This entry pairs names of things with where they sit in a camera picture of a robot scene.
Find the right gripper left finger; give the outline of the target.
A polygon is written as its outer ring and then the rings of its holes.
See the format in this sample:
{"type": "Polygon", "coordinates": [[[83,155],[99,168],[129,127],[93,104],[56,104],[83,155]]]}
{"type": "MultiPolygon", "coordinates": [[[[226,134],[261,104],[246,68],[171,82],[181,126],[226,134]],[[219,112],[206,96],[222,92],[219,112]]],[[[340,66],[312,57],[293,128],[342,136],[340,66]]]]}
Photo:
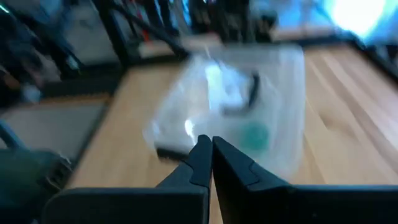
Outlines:
{"type": "Polygon", "coordinates": [[[43,224],[208,224],[213,145],[208,136],[153,188],[75,188],[54,196],[43,224]]]}

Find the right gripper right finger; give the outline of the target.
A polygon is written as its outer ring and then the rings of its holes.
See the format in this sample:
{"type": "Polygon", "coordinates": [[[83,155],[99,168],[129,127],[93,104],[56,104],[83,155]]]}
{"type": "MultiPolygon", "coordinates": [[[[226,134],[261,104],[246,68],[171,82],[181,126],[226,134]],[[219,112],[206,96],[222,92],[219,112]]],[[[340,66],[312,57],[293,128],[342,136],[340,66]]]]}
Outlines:
{"type": "Polygon", "coordinates": [[[398,224],[398,185],[291,184],[221,137],[213,175],[224,224],[398,224]]]}

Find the teal elastic bandage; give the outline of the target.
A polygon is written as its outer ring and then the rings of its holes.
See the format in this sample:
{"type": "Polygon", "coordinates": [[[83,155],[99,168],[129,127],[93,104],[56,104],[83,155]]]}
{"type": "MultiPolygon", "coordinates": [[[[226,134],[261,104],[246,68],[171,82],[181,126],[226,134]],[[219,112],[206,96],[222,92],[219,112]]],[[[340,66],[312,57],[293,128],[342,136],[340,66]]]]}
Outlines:
{"type": "Polygon", "coordinates": [[[248,123],[241,128],[240,146],[250,151],[263,151],[269,145],[269,129],[262,123],[248,123]]]}

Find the grey bent metal piece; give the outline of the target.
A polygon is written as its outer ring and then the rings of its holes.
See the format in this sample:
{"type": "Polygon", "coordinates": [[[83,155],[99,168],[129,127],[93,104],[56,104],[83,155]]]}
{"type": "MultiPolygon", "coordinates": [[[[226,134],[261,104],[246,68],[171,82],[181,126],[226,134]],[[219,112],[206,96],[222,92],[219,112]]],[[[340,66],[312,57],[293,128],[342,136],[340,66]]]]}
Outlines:
{"type": "Polygon", "coordinates": [[[251,79],[252,85],[249,89],[249,98],[247,102],[243,106],[239,106],[237,108],[224,107],[222,112],[225,116],[243,116],[244,114],[249,113],[254,108],[261,81],[257,72],[252,72],[251,79]]]}

